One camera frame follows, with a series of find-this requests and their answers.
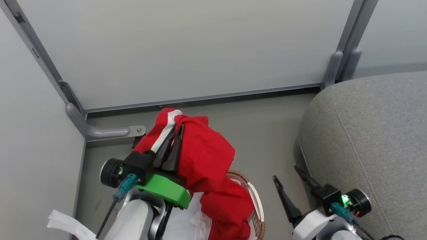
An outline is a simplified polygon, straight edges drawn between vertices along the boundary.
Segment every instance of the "green led light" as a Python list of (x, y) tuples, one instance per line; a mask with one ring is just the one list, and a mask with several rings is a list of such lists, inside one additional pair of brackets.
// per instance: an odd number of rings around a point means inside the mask
[(344, 206), (347, 206), (348, 204), (350, 204), (351, 200), (348, 198), (347, 195), (341, 195), (342, 198), (342, 203), (344, 204)]

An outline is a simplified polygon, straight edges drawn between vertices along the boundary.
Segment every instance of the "metal bracket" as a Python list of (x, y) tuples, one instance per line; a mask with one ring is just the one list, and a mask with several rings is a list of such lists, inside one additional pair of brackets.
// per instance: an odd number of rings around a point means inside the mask
[(342, 56), (343, 54), (341, 51), (336, 51), (330, 57), (329, 65), (320, 87), (322, 90), (335, 84), (335, 78), (338, 73), (339, 65), (341, 64)]
[(73, 90), (71, 90), (70, 85), (67, 82), (64, 81), (58, 81), (59, 88), (64, 93), (67, 100), (74, 104), (77, 111), (79, 111), (80, 115), (84, 116), (86, 114), (85, 110), (83, 109), (80, 102), (77, 100), (76, 96), (73, 93)]
[(359, 63), (360, 56), (362, 55), (362, 49), (356, 48), (351, 51), (348, 57), (348, 62), (345, 67), (345, 71), (342, 73), (342, 80), (347, 81), (353, 79), (354, 72), (356, 71), (357, 64)]
[(113, 138), (131, 138), (143, 136), (146, 132), (144, 126), (131, 126), (119, 128), (98, 128), (86, 122), (74, 104), (67, 103), (65, 107), (68, 117), (76, 125), (77, 129), (83, 135), (87, 142), (113, 139)]

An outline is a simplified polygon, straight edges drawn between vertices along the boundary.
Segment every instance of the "gray sofa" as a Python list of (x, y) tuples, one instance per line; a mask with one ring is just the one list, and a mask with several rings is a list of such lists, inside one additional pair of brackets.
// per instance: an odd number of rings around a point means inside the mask
[(427, 72), (332, 85), (310, 103), (298, 134), (321, 184), (364, 191), (375, 238), (427, 239)]

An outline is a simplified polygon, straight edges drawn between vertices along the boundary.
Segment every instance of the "gray floor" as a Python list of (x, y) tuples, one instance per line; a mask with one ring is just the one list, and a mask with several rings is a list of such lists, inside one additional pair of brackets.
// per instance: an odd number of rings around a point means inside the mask
[[(276, 175), (302, 212), (309, 204), (293, 165), (293, 145), (300, 119), (315, 94), (301, 94), (260, 100), (181, 108), (187, 115), (207, 115), (209, 126), (220, 132), (236, 149), (232, 170), (246, 175), (257, 189), (264, 209), (265, 240), (290, 239), (287, 222), (272, 176)], [(95, 126), (154, 126), (158, 111), (90, 119)], [(109, 158), (124, 159), (131, 140), (89, 144), (83, 164), (76, 218), (95, 233), (112, 202), (113, 189), (101, 185), (99, 170)], [(107, 222), (104, 234), (113, 222)]]

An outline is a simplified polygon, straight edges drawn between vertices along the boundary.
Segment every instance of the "teal connector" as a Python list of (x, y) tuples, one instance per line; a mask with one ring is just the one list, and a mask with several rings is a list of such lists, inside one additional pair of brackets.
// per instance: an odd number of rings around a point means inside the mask
[(341, 206), (339, 203), (334, 202), (331, 206), (333, 213), (342, 217), (346, 222), (352, 224), (353, 220), (356, 220), (356, 216), (352, 214), (348, 209)]
[(120, 183), (119, 189), (113, 195), (113, 199), (117, 199), (118, 202), (122, 201), (125, 198), (125, 195), (136, 185), (137, 182), (138, 177), (135, 174), (130, 173), (125, 180)]

